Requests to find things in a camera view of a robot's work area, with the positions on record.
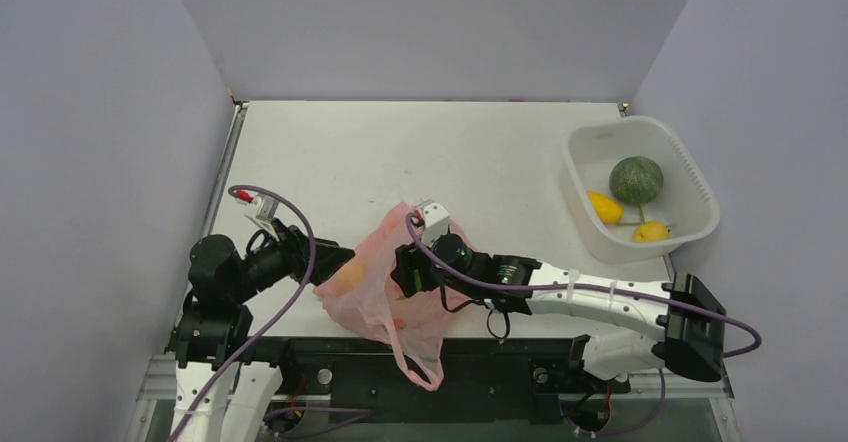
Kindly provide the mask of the pink plastic bag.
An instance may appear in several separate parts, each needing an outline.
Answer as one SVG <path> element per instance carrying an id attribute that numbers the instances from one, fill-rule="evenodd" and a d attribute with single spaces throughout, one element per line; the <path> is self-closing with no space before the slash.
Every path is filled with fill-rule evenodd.
<path id="1" fill-rule="evenodd" d="M 315 287 L 313 294 L 334 322 L 362 338 L 388 346 L 403 375 L 433 392 L 445 377 L 441 350 L 457 316 L 442 308 L 438 291 L 406 298 L 390 277 L 395 250 L 411 242 L 405 225 L 406 214 L 411 211 L 410 205 L 398 203 L 354 248 L 355 257 L 350 261 L 368 267 L 359 287 L 339 293 L 334 274 Z"/>

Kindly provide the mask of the yellow fake pear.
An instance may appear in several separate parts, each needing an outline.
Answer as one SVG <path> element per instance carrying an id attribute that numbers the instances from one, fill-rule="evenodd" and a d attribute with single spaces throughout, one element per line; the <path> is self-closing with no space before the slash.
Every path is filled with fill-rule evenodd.
<path id="1" fill-rule="evenodd" d="M 651 220 L 638 225 L 632 233 L 632 241 L 636 243 L 653 243 L 667 240 L 670 229 L 664 223 Z"/>

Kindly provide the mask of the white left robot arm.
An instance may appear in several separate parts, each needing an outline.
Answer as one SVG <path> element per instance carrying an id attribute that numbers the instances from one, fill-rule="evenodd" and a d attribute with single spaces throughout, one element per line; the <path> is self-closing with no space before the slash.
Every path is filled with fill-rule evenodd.
<path id="1" fill-rule="evenodd" d="M 240 254 L 226 235 L 202 238 L 190 250 L 190 290 L 168 348 L 175 355 L 172 441 L 252 441 L 276 392 L 307 378 L 289 340 L 250 336 L 247 303 L 291 278 L 319 285 L 350 261 L 350 248 L 307 235 L 274 219 Z"/>

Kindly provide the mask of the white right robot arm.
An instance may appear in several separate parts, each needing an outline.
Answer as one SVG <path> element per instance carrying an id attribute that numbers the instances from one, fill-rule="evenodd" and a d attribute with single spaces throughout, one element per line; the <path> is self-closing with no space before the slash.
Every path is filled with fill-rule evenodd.
<path id="1" fill-rule="evenodd" d="M 588 389 L 599 380 L 665 368 L 698 382 L 724 375 L 724 306 L 703 282 L 677 273 L 670 281 L 631 282 L 583 275 L 536 259 L 472 250 L 457 234 L 427 249 L 398 247 L 391 279 L 405 296 L 447 290 L 495 313 L 562 315 L 618 327 L 582 336 L 564 362 L 566 380 Z"/>

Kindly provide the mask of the yellow fake mango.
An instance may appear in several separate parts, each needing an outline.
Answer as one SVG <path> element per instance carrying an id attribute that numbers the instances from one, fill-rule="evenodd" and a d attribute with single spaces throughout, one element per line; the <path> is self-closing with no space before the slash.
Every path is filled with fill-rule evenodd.
<path id="1" fill-rule="evenodd" d="M 588 191 L 587 195 L 596 215 L 604 225 L 614 225 L 621 221 L 623 208 L 616 201 L 595 191 Z"/>

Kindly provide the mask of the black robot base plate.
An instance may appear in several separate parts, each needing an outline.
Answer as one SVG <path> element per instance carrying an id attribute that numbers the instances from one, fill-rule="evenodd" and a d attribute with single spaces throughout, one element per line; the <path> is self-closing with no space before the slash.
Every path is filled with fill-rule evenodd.
<path id="1" fill-rule="evenodd" d="M 281 368 L 276 399 L 366 409 L 373 423 L 548 424 L 572 407 L 595 409 L 602 397 L 631 389 L 583 371 L 578 357 L 587 340 L 449 339 L 441 352 L 444 379 L 434 391 L 410 381 L 388 346 L 365 339 L 263 337 L 240 360 Z"/>

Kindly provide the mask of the red orange fake peach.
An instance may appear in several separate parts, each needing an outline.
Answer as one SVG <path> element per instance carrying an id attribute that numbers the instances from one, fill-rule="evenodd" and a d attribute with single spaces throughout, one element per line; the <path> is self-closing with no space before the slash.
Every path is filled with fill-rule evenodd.
<path id="1" fill-rule="evenodd" d="M 348 293 L 355 290 L 362 283 L 367 271 L 367 265 L 361 262 L 350 261 L 346 263 L 334 275 L 334 285 L 336 290 L 339 293 Z"/>

